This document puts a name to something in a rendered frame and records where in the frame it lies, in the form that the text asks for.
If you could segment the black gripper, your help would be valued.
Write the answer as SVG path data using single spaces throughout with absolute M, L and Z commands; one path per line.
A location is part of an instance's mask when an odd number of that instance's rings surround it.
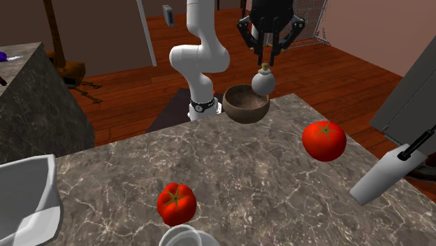
M 275 56 L 286 50 L 305 28 L 305 19 L 293 14 L 293 0 L 252 0 L 249 16 L 240 19 L 237 28 L 247 47 L 253 48 L 258 57 L 263 56 L 264 34 L 272 33 L 270 66 L 273 66 Z M 280 39 L 280 31 L 290 21 L 290 32 Z M 258 31 L 256 38 L 248 30 L 249 22 L 252 22 Z

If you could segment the dark marble counter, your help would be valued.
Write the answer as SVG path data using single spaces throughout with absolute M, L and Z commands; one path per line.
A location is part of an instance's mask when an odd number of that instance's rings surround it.
M 27 157 L 92 148 L 94 128 L 48 59 L 43 44 L 0 47 L 0 165 Z

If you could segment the grey wall box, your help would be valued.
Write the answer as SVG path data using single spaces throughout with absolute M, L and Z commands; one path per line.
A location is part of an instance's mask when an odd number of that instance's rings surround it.
M 163 8 L 163 15 L 164 15 L 166 24 L 169 27 L 174 27 L 175 21 L 174 21 L 174 17 L 173 17 L 173 9 L 169 5 L 163 5 L 162 8 Z

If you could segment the brown round bowl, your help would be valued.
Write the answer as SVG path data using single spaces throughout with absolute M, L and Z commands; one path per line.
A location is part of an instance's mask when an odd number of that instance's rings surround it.
M 225 91 L 222 107 L 233 121 L 252 124 L 266 116 L 270 108 L 270 98 L 268 95 L 257 94 L 251 85 L 234 85 Z

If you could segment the white angular vessel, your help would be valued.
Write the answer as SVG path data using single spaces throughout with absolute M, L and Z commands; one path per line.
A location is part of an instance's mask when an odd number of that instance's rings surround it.
M 60 224 L 53 154 L 0 165 L 0 246 L 39 246 Z

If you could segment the red ribbed tomato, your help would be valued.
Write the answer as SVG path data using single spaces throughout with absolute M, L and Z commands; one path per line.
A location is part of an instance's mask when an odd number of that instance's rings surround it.
M 168 184 L 157 200 L 157 211 L 168 226 L 189 222 L 194 217 L 196 208 L 196 197 L 185 184 Z

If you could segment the dark robot stand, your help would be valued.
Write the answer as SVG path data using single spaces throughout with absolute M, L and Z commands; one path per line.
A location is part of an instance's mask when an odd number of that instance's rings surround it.
M 179 88 L 166 107 L 147 129 L 147 133 L 165 129 L 171 126 L 190 122 L 188 116 L 190 104 L 190 90 Z

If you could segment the red smooth tomato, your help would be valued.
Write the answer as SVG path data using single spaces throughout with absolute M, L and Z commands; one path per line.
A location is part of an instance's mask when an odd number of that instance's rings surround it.
M 342 155 L 347 145 L 347 137 L 338 125 L 329 121 L 319 121 L 305 128 L 302 142 L 312 158 L 328 162 Z

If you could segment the brown wooden stand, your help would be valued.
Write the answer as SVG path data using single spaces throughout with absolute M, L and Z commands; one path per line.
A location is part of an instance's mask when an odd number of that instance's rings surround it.
M 52 0 L 42 0 L 45 13 L 48 19 L 48 23 L 50 26 L 50 32 L 52 37 L 53 51 L 47 51 L 46 55 L 49 60 L 52 62 L 59 75 L 61 76 L 64 83 L 67 85 L 69 89 L 74 89 L 82 96 L 86 96 L 91 99 L 93 103 L 100 103 L 102 100 L 91 96 L 88 92 L 79 89 L 81 85 L 87 85 L 92 87 L 93 89 L 101 88 L 100 85 L 95 85 L 92 82 L 84 82 L 83 78 L 86 74 L 85 64 L 82 62 L 76 61 L 66 61 L 64 56 L 63 47 L 61 44 L 61 39 L 59 35 L 59 30 L 57 26 L 57 21 L 55 17 L 54 8 L 52 5 Z

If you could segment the grey cabinet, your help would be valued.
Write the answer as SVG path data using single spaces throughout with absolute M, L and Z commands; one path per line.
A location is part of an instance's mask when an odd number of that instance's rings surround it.
M 370 125 L 400 145 L 412 144 L 436 125 L 436 38 L 385 100 Z

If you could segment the grey round corked bottle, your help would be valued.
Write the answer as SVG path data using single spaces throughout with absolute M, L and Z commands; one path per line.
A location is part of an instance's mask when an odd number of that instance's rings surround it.
M 268 63 L 263 63 L 258 73 L 252 78 L 252 89 L 258 95 L 266 96 L 271 94 L 276 85 L 276 80 Z

